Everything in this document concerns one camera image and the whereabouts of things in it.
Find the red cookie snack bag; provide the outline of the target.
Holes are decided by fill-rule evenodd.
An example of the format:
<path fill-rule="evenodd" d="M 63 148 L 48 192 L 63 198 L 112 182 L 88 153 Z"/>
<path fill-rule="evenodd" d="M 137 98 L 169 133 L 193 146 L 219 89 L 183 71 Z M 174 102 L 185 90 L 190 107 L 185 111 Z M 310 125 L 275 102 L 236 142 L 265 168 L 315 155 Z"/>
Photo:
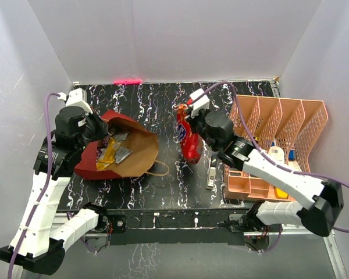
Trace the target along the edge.
<path fill-rule="evenodd" d="M 187 104 L 179 104 L 176 108 L 177 133 L 184 159 L 191 164 L 197 164 L 203 154 L 202 139 L 191 131 L 190 124 L 185 120 Z"/>

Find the red brown paper bag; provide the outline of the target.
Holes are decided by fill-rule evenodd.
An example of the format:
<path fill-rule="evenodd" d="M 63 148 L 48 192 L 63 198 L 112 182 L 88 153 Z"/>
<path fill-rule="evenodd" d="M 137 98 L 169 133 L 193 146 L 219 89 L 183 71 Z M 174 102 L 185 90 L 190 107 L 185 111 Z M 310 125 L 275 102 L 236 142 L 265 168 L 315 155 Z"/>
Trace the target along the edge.
<path fill-rule="evenodd" d="M 109 110 L 102 115 L 108 135 L 90 143 L 74 172 L 86 180 L 109 180 L 140 177 L 143 174 L 163 177 L 169 167 L 156 158 L 158 136 L 137 121 Z"/>

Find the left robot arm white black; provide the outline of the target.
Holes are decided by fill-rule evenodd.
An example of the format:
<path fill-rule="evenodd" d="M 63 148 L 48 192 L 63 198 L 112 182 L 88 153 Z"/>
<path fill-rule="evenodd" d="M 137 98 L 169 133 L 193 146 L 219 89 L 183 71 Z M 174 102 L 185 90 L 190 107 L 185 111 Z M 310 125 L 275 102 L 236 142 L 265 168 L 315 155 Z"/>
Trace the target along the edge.
<path fill-rule="evenodd" d="M 91 109 L 67 106 L 55 117 L 55 129 L 39 150 L 33 186 L 23 219 L 9 245 L 0 248 L 0 260 L 33 273 L 53 275 L 66 251 L 88 231 L 101 232 L 109 219 L 103 206 L 87 203 L 57 229 L 52 224 L 84 148 L 107 135 L 107 124 Z"/>

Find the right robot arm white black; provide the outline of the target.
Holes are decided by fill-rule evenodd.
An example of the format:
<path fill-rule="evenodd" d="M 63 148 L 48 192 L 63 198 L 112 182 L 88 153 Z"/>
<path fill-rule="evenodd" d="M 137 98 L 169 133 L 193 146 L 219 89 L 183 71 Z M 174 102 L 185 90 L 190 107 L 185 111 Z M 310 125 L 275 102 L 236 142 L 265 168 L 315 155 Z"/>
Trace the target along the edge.
<path fill-rule="evenodd" d="M 320 237 L 329 236 L 343 206 L 340 183 L 297 174 L 254 147 L 251 141 L 236 135 L 233 122 L 223 111 L 201 109 L 186 111 L 185 120 L 229 167 L 256 176 L 288 193 L 292 202 L 256 201 L 234 225 L 239 229 L 262 230 L 275 224 L 304 226 Z"/>

